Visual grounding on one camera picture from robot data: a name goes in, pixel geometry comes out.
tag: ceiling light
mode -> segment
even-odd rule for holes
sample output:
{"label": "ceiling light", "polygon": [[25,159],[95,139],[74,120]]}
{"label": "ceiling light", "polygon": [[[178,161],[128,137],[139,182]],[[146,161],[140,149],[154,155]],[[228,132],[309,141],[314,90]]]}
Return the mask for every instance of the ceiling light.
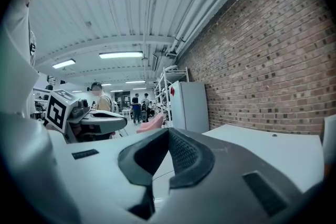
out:
{"label": "ceiling light", "polygon": [[129,51],[129,52],[104,52],[99,54],[101,59],[109,58],[133,58],[133,57],[143,57],[142,51]]}
{"label": "ceiling light", "polygon": [[73,65],[75,62],[75,60],[73,59],[70,59],[68,61],[65,61],[65,62],[61,62],[61,63],[58,63],[56,65],[53,65],[52,67],[57,69],[57,68],[61,68],[61,67],[66,67],[66,66],[69,66],[69,65]]}
{"label": "ceiling light", "polygon": [[126,81],[126,83],[145,83],[145,80],[139,80],[139,81]]}

